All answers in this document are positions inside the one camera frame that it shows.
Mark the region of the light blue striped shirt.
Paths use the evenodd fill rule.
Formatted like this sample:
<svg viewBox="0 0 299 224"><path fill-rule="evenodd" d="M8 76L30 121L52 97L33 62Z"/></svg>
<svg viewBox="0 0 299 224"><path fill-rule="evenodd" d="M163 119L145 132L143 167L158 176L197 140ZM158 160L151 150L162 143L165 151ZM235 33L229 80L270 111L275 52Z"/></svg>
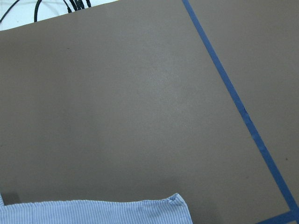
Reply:
<svg viewBox="0 0 299 224"><path fill-rule="evenodd" d="M2 224L191 224L188 206L178 193L160 200L106 202L47 201L5 205Z"/></svg>

